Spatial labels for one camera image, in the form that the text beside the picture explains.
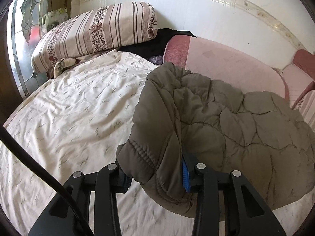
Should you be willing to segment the white floral bed sheet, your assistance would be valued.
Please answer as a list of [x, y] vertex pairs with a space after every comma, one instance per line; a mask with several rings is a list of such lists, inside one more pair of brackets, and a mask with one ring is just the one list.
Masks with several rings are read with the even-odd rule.
[[[117, 161], [145, 80], [158, 67], [128, 52], [103, 54], [49, 80], [20, 105], [5, 128], [60, 183], [75, 171], [99, 171]], [[314, 188], [273, 212], [292, 235], [313, 204]], [[189, 235], [192, 230], [192, 217], [163, 208], [135, 179], [118, 196], [118, 207], [124, 235]]]

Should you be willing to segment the pink padded headboard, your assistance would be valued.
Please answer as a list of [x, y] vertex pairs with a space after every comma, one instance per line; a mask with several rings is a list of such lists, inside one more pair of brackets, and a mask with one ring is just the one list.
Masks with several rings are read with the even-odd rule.
[[220, 79], [244, 93], [273, 92], [289, 101], [292, 108], [314, 90], [314, 55], [306, 50], [298, 50], [290, 65], [276, 69], [215, 41], [178, 35], [168, 42], [163, 60]]

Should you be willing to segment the striped floral bolster pillow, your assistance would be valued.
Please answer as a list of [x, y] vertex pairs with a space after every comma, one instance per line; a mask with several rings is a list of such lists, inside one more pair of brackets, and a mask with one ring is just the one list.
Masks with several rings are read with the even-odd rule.
[[146, 2], [116, 3], [64, 21], [46, 33], [34, 49], [31, 66], [47, 73], [63, 58], [143, 43], [157, 36], [157, 16]]

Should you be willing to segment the stained glass window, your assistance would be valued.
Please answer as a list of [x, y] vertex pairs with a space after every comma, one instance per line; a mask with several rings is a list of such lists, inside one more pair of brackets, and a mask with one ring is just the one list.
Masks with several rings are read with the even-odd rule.
[[42, 18], [47, 4], [48, 0], [13, 0], [8, 9], [8, 57], [22, 99], [47, 81], [47, 75], [36, 73], [31, 65], [32, 54], [43, 35]]

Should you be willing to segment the floral box by window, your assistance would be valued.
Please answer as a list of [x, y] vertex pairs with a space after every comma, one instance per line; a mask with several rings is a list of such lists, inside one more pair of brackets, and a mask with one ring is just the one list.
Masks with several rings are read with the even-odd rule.
[[57, 25], [68, 20], [68, 11], [66, 7], [47, 12], [42, 17], [42, 32], [47, 33]]

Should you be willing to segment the purple cloth item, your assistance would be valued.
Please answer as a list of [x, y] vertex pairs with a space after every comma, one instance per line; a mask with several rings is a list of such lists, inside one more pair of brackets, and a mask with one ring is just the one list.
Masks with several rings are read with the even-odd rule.
[[148, 60], [149, 60], [149, 62], [151, 62], [155, 65], [162, 65], [163, 64], [163, 56], [162, 55], [151, 56]]

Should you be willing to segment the black garment by headboard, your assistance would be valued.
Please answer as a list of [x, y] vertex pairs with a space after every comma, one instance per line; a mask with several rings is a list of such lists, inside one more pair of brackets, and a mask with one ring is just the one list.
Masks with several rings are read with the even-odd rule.
[[157, 30], [157, 36], [154, 39], [138, 44], [119, 47], [118, 51], [130, 52], [148, 60], [153, 56], [163, 55], [168, 42], [177, 35], [195, 37], [190, 31], [161, 28]]

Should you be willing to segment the grey-brown hooded puffer jacket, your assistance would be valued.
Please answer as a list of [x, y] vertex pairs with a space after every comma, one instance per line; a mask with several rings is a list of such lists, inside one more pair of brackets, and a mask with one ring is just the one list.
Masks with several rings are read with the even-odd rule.
[[148, 74], [132, 123], [117, 161], [173, 213], [195, 216], [196, 195], [183, 187], [184, 153], [218, 172], [241, 171], [271, 209], [314, 188], [314, 132], [275, 93], [243, 93], [167, 62]]

